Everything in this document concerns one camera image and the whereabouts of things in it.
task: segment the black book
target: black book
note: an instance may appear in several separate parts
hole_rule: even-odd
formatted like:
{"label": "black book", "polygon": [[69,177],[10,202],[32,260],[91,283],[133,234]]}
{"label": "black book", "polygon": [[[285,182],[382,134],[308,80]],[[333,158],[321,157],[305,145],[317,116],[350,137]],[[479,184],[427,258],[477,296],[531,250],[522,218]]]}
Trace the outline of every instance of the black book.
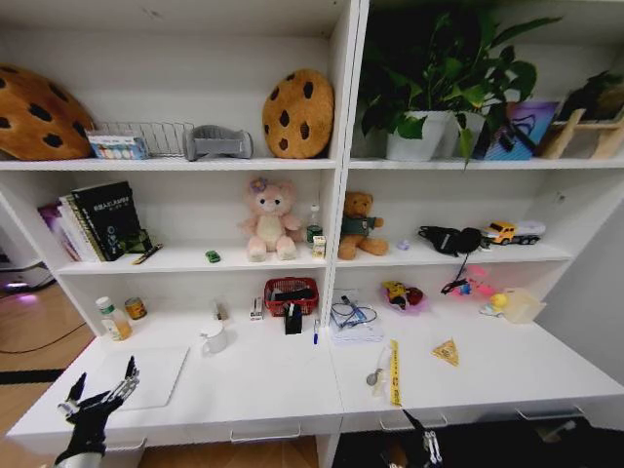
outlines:
{"label": "black book", "polygon": [[123,241],[138,235],[133,190],[126,182],[79,188],[71,194],[107,261],[124,254]]}

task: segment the metal rack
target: metal rack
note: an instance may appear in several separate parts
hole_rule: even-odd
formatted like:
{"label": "metal rack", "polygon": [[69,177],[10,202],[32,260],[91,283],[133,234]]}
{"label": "metal rack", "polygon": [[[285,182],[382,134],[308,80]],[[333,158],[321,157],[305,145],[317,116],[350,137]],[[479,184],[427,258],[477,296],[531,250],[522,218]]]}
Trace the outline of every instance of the metal rack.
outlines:
{"label": "metal rack", "polygon": [[188,122],[94,122],[94,125],[112,134],[134,132],[143,137],[152,158],[184,157],[184,132],[195,128]]}

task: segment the robotic hand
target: robotic hand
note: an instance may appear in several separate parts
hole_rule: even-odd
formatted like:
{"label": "robotic hand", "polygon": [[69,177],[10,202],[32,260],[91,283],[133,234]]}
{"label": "robotic hand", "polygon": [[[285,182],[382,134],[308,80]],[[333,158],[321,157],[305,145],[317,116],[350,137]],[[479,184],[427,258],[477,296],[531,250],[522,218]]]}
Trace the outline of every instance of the robotic hand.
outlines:
{"label": "robotic hand", "polygon": [[65,420],[74,425],[74,430],[69,446],[57,457],[55,466],[98,466],[106,452],[104,428],[108,416],[121,407],[137,388],[135,358],[130,358],[125,378],[113,390],[79,402],[86,379],[87,374],[83,373],[69,390],[65,402],[58,405]]}

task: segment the pink teddy bear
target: pink teddy bear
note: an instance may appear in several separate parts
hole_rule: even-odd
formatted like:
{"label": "pink teddy bear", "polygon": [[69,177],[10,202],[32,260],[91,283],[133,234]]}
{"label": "pink teddy bear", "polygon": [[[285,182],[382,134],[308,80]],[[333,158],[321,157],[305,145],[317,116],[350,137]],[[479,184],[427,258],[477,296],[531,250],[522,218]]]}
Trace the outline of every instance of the pink teddy bear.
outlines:
{"label": "pink teddy bear", "polygon": [[277,252],[282,260],[296,258],[293,238],[299,240],[301,220],[290,213],[294,194],[289,181],[268,183],[257,178],[249,184],[245,200],[253,217],[241,227],[251,236],[247,245],[250,261],[263,261],[267,252]]}

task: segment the toy truck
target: toy truck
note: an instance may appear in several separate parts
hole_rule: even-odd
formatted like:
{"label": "toy truck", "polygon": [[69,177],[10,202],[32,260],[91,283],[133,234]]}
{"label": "toy truck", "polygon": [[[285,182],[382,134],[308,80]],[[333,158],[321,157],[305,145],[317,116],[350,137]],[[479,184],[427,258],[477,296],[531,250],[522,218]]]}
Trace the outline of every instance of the toy truck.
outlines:
{"label": "toy truck", "polygon": [[532,245],[539,241],[544,232],[546,232],[546,225],[540,221],[521,221],[517,224],[507,221],[494,221],[481,230],[484,247],[488,247],[490,244],[499,246],[508,244]]}

